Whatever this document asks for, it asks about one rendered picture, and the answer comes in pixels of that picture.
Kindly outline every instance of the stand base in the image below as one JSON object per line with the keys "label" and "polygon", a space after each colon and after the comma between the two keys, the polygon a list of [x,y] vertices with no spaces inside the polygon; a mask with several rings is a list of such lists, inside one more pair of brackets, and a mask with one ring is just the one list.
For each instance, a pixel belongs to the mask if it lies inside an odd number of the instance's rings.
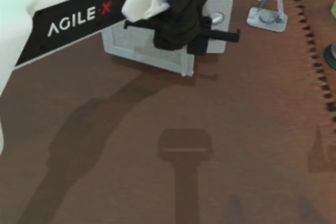
{"label": "stand base", "polygon": [[332,53],[332,45],[329,45],[325,48],[323,56],[329,67],[336,70],[336,58]]}
{"label": "stand base", "polygon": [[276,18],[277,15],[278,12],[273,10],[252,7],[247,17],[247,24],[256,28],[281,33],[286,30],[288,16],[284,14],[284,19],[279,21]]}

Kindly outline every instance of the metal stand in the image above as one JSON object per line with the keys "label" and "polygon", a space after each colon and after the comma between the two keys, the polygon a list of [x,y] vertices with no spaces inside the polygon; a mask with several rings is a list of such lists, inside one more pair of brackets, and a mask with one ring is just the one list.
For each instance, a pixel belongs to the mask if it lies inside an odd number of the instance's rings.
{"label": "metal stand", "polygon": [[323,56],[327,64],[336,70],[336,42],[325,48]]}
{"label": "metal stand", "polygon": [[251,8],[247,17],[247,24],[253,27],[269,31],[276,31],[279,33],[285,31],[287,27],[288,16],[283,12],[284,5],[282,0],[277,0],[277,12],[262,8],[266,0],[258,1],[261,2],[260,6]]}

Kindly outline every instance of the wooden tabletop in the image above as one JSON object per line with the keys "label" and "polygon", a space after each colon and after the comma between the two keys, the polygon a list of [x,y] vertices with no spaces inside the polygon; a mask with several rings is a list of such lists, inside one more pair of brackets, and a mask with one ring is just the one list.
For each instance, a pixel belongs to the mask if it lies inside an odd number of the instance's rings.
{"label": "wooden tabletop", "polygon": [[0,222],[335,223],[334,124],[297,1],[276,34],[234,0],[240,43],[193,78],[109,56],[100,36],[14,72]]}

